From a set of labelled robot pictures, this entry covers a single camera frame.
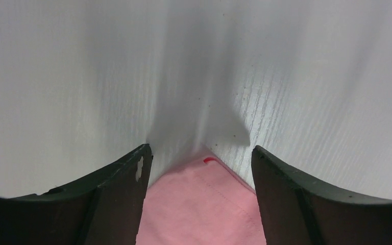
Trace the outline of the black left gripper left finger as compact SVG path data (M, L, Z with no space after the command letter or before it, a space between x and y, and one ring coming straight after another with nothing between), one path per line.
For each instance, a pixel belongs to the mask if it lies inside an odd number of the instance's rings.
M135 244L152 160L142 144L44 194L0 198L0 244Z

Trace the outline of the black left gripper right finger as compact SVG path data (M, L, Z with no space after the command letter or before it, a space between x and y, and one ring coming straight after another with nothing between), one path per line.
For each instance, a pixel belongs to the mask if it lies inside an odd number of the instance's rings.
M392 200L329 184L261 146L251 167L267 244L392 244Z

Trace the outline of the pink t-shirt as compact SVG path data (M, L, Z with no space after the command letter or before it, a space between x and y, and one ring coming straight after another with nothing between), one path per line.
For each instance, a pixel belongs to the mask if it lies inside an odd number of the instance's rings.
M266 244L254 190L211 151L146 193L137 244Z

